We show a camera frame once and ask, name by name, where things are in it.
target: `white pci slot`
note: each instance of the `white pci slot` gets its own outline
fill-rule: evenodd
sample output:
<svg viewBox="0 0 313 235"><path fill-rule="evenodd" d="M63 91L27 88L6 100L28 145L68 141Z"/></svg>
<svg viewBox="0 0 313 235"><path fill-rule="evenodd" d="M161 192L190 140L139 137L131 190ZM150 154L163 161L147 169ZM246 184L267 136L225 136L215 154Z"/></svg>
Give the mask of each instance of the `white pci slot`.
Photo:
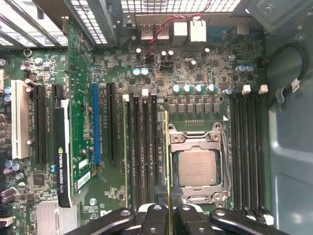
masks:
<svg viewBox="0 0 313 235"><path fill-rule="evenodd" d="M21 80L11 80L12 158L21 159L29 155L27 85Z"/></svg>

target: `motherboard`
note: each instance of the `motherboard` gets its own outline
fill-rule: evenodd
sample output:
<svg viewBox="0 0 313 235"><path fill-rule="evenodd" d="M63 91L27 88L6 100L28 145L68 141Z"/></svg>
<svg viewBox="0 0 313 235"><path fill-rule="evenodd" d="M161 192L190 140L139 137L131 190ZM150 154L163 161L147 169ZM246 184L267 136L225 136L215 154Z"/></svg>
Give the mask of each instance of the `motherboard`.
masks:
<svg viewBox="0 0 313 235"><path fill-rule="evenodd" d="M0 54L0 215L13 234L65 234L170 197L267 219L262 32L149 54L68 32L68 50Z"/></svg>

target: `black cable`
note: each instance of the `black cable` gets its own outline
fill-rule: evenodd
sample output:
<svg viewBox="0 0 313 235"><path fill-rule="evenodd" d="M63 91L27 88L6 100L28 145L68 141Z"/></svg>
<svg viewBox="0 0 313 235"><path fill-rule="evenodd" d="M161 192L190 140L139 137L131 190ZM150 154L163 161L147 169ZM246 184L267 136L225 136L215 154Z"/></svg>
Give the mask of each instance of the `black cable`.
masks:
<svg viewBox="0 0 313 235"><path fill-rule="evenodd" d="M301 81L305 77L305 75L308 71L309 58L308 58L306 52L304 51L304 49L301 47L301 45L299 45L297 43L287 43L287 44L281 46L280 48L278 48L272 55L269 56L268 60L266 61L266 65L271 63L271 61L273 61L278 55L280 55L287 48L295 49L301 56L302 66L301 66L301 71L300 71L298 78L297 78L299 81ZM286 97L291 92L292 92L292 85L291 85L291 83L288 83L283 90L283 96ZM272 106L272 104L275 101L276 101L276 98L272 98L269 101L269 107Z"/></svg>

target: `white label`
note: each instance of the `white label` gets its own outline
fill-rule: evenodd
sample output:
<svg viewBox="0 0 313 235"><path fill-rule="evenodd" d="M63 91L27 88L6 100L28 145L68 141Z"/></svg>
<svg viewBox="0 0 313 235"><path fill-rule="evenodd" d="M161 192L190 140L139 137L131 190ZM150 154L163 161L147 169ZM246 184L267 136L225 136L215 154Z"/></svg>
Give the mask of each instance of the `white label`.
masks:
<svg viewBox="0 0 313 235"><path fill-rule="evenodd" d="M90 171L78 181L78 189L80 189L90 179Z"/></svg>
<svg viewBox="0 0 313 235"><path fill-rule="evenodd" d="M295 93L295 91L300 88L300 82L298 78L292 81L291 86L292 86L292 93Z"/></svg>
<svg viewBox="0 0 313 235"><path fill-rule="evenodd" d="M88 164L88 161L87 159L81 161L79 164L78 164L78 168L81 169L83 168L84 166L86 166Z"/></svg>

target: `blue pcie slot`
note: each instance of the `blue pcie slot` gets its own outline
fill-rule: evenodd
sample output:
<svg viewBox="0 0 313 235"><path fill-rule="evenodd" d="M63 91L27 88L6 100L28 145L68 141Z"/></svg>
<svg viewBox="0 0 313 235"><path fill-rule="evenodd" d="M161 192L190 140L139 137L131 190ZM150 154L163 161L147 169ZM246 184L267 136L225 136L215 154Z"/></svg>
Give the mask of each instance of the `blue pcie slot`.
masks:
<svg viewBox="0 0 313 235"><path fill-rule="evenodd" d="M100 163L100 116L99 116L99 85L92 83L93 105L93 139L94 139L94 163Z"/></svg>

